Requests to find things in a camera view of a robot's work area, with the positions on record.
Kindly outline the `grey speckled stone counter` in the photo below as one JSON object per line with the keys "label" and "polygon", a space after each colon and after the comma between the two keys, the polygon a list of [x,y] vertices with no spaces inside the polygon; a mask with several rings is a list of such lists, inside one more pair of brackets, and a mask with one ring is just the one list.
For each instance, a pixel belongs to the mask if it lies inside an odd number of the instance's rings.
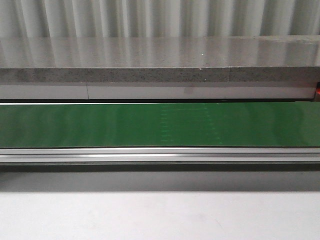
{"label": "grey speckled stone counter", "polygon": [[0,99],[314,101],[318,36],[5,37]]}

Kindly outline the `green conveyor belt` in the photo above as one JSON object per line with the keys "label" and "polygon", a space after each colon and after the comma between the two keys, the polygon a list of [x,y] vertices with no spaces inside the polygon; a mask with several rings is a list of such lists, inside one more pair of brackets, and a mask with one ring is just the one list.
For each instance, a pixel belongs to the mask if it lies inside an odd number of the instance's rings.
{"label": "green conveyor belt", "polygon": [[0,107],[3,148],[318,147],[317,102]]}

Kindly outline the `red object at right edge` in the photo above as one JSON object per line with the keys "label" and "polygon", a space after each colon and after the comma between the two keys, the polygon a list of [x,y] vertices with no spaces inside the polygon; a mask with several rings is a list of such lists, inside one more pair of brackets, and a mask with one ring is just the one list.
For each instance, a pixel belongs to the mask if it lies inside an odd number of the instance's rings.
{"label": "red object at right edge", "polygon": [[316,102],[320,101],[320,82],[317,83],[314,100]]}

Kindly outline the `white pleated curtain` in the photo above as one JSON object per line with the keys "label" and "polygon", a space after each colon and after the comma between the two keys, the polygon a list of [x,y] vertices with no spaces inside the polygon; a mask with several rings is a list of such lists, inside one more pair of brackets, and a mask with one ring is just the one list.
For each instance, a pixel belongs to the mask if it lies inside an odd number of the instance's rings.
{"label": "white pleated curtain", "polygon": [[3,0],[6,37],[318,35],[317,0]]}

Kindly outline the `aluminium conveyor side rail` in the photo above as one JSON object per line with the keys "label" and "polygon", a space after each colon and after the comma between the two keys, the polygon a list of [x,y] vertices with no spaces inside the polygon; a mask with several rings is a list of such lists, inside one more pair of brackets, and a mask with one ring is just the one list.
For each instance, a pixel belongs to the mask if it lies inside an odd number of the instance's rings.
{"label": "aluminium conveyor side rail", "polygon": [[2,165],[315,164],[319,147],[2,148]]}

